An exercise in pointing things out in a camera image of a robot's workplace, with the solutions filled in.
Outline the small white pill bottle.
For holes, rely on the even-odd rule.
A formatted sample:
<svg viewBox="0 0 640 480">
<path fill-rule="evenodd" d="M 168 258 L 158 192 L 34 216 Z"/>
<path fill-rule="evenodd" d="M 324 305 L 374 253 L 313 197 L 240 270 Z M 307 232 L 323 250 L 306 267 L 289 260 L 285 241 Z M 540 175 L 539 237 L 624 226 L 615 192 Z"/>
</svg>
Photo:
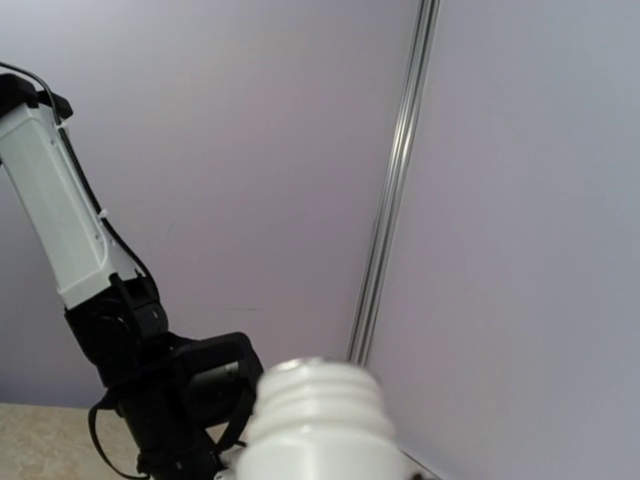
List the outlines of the small white pill bottle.
<svg viewBox="0 0 640 480">
<path fill-rule="evenodd" d="M 294 359 L 267 370 L 256 393 L 236 478 L 407 478 L 382 388 L 366 369 Z"/>
</svg>

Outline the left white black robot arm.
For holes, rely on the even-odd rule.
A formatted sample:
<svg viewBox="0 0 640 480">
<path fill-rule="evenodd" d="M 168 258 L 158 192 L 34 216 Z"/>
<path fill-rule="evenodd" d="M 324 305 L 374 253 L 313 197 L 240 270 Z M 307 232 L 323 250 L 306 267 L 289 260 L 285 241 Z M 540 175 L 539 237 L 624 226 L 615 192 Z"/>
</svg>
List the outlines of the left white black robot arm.
<svg viewBox="0 0 640 480">
<path fill-rule="evenodd" d="M 261 362 L 249 338 L 172 333 L 148 267 L 117 233 L 66 129 L 68 101 L 37 75 L 4 64 L 1 162 L 53 271 L 66 321 L 104 396 L 90 409 L 122 418 L 139 479 L 231 479 Z"/>
</svg>

